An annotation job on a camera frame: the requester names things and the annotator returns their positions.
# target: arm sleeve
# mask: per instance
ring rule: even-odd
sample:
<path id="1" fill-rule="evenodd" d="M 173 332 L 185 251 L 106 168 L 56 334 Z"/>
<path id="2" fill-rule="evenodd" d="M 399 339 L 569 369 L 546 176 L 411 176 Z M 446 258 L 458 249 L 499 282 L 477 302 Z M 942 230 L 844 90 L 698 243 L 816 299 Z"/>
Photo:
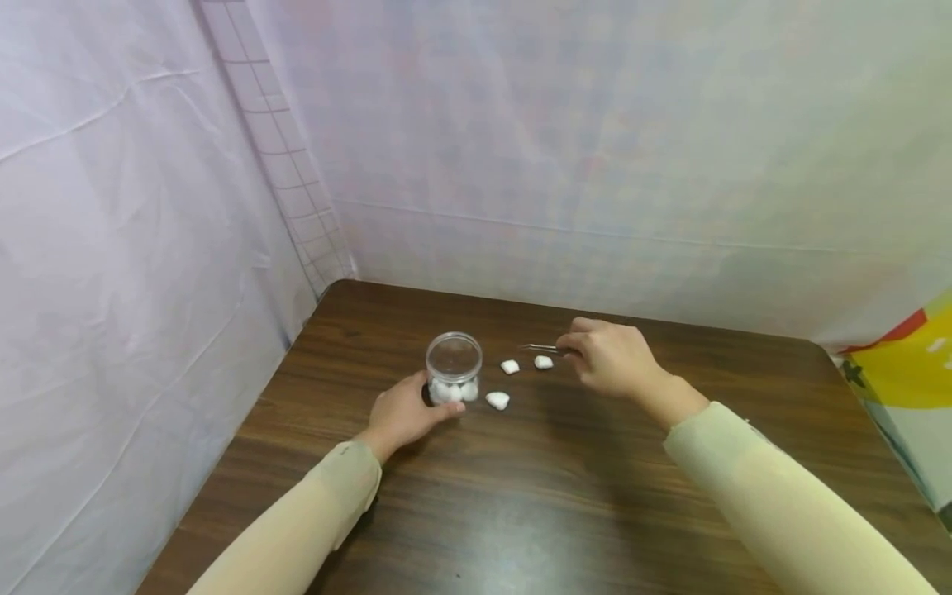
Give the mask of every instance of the arm sleeve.
<path id="1" fill-rule="evenodd" d="M 370 507 L 380 464 L 361 442 L 335 447 L 208 567 L 189 595 L 300 595 Z"/>
<path id="2" fill-rule="evenodd" d="M 846 502 L 720 403 L 675 426 L 664 449 L 785 592 L 936 593 Z"/>

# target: cotton ball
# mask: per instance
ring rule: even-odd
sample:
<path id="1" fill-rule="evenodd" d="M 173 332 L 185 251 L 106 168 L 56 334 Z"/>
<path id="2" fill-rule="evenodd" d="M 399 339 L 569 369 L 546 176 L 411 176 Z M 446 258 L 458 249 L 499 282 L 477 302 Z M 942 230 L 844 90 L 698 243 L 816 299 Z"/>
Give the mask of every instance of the cotton ball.
<path id="1" fill-rule="evenodd" d="M 429 400 L 433 405 L 442 405 L 449 402 L 449 387 L 439 380 L 429 384 Z"/>
<path id="2" fill-rule="evenodd" d="M 496 407 L 500 411 L 509 405 L 509 395 L 505 394 L 504 392 L 490 392 L 486 395 L 486 400 L 489 401 L 490 405 Z"/>
<path id="3" fill-rule="evenodd" d="M 479 398 L 479 387 L 476 386 L 476 381 L 467 382 L 463 385 L 463 400 L 464 401 L 475 401 Z"/>
<path id="4" fill-rule="evenodd" d="M 537 355 L 535 365 L 538 369 L 549 369 L 554 366 L 554 364 L 552 364 L 552 358 L 547 355 Z"/>
<path id="5" fill-rule="evenodd" d="M 450 401 L 462 401 L 463 400 L 463 390 L 459 385 L 451 385 L 447 391 L 447 395 Z"/>
<path id="6" fill-rule="evenodd" d="M 506 374 L 515 374 L 519 371 L 519 362 L 515 360 L 505 360 L 499 364 L 499 367 L 501 367 Z"/>

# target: wood grain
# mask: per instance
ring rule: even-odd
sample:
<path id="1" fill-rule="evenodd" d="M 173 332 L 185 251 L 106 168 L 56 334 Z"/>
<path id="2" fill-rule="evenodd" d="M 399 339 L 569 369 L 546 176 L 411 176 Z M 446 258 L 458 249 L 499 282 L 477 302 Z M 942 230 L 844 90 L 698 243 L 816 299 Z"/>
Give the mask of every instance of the wood grain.
<path id="1" fill-rule="evenodd" d="M 144 581 L 185 593 L 446 330 L 475 336 L 505 390 L 398 453 L 376 504 L 308 593 L 776 593 L 631 404 L 531 369 L 581 312 L 354 281 L 327 292 Z M 734 408 L 879 529 L 940 592 L 952 544 L 825 354 L 805 341 L 637 324 L 670 371 Z M 524 371 L 506 376 L 515 357 Z"/>

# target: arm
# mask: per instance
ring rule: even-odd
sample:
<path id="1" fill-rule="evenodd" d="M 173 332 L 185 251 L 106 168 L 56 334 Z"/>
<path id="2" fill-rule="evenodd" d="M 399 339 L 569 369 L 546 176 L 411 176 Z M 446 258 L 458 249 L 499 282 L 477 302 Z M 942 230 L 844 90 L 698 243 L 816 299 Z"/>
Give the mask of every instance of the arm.
<path id="1" fill-rule="evenodd" d="M 934 594 L 895 547 L 747 422 L 655 362 L 641 332 L 576 319 L 559 339 L 587 386 L 634 399 L 664 448 L 786 592 Z"/>
<path id="2" fill-rule="evenodd" d="M 367 429 L 337 445 L 208 567 L 189 595 L 300 595 L 370 506 L 393 452 L 461 415 L 462 403 L 427 407 L 418 372 L 377 397 Z"/>

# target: tweezers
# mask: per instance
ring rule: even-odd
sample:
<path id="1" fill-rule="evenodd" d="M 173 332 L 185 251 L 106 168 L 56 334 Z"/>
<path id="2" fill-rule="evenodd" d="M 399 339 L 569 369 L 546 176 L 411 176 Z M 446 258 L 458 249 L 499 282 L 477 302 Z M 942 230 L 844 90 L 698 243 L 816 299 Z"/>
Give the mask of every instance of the tweezers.
<path id="1" fill-rule="evenodd" d="M 542 353 L 551 353 L 552 355 L 567 355 L 568 353 L 578 353 L 577 350 L 571 347 L 555 347 L 554 345 L 536 345 L 535 343 L 520 345 L 519 349 L 525 350 L 525 351 L 541 351 Z"/>

